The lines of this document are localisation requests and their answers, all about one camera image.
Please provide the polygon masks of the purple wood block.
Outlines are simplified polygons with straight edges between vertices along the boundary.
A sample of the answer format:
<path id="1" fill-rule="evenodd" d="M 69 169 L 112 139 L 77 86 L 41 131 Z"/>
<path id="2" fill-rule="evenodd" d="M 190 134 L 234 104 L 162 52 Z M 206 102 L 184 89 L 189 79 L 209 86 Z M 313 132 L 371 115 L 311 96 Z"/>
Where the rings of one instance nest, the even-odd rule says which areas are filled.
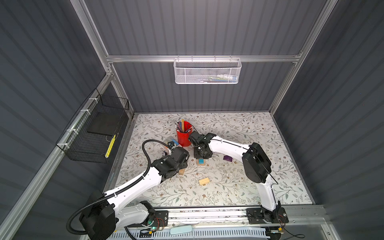
<path id="1" fill-rule="evenodd" d="M 223 160 L 227 162 L 233 162 L 233 158 L 227 155 L 224 155 Z"/>

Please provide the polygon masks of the grooved wood block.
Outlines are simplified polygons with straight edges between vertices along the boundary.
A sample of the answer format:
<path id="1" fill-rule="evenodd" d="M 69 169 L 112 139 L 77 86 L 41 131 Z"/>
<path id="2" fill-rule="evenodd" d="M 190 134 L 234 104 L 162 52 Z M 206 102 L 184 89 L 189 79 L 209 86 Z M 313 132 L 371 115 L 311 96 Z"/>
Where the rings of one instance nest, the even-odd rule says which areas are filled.
<path id="1" fill-rule="evenodd" d="M 204 179 L 199 180 L 199 185 L 200 186 L 205 186 L 205 185 L 207 185 L 209 183 L 210 183 L 210 179 L 209 178 L 204 178 Z"/>

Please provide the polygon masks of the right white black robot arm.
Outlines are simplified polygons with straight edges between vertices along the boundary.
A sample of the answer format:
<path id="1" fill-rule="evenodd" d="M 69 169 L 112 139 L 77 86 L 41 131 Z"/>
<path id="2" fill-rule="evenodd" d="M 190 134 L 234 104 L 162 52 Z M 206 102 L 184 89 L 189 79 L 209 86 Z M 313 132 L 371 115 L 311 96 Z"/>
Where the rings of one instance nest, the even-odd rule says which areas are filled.
<path id="1" fill-rule="evenodd" d="M 276 181 L 271 175 L 272 163 L 260 144 L 244 145 L 212 133 L 200 135 L 196 132 L 189 136 L 189 141 L 194 146 L 194 156 L 197 159 L 209 159 L 214 153 L 219 153 L 242 162 L 248 179 L 257 184 L 262 208 L 275 211 L 278 201 L 273 192 Z"/>

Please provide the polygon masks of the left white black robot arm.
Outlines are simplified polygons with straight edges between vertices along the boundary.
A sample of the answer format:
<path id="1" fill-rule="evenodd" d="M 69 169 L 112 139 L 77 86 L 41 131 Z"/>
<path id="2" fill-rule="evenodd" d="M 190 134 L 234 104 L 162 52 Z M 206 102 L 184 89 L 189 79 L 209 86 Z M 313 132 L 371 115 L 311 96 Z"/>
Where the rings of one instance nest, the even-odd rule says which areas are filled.
<path id="1" fill-rule="evenodd" d="M 125 184 L 105 193 L 93 192 L 87 204 L 100 201 L 80 213 L 80 223 L 91 240 L 106 240 L 117 228 L 132 225 L 159 225 L 156 211 L 147 201 L 126 208 L 145 191 L 175 176 L 188 166 L 189 152 L 176 147 L 170 155 L 155 160 L 146 176 L 137 176 Z"/>

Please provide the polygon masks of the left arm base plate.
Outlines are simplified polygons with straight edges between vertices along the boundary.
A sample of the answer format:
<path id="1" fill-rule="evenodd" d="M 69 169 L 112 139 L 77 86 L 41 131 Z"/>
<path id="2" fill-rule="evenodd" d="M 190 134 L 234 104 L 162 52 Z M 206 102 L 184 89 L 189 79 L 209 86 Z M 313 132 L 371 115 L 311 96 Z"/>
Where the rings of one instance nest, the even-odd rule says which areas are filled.
<path id="1" fill-rule="evenodd" d="M 143 223 L 129 225 L 129 228 L 134 227 L 166 227 L 168 225 L 169 211 L 155 211 L 154 216 L 150 216 L 149 219 L 146 219 Z"/>

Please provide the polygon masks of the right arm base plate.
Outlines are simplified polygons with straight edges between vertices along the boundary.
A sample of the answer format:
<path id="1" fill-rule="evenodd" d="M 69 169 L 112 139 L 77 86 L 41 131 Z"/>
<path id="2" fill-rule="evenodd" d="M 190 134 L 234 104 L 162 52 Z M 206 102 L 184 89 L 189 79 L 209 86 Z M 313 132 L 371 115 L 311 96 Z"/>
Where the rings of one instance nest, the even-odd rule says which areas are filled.
<path id="1" fill-rule="evenodd" d="M 250 224 L 287 224 L 289 218 L 286 210 L 278 206 L 274 211 L 269 211 L 263 207 L 248 208 L 246 215 Z"/>

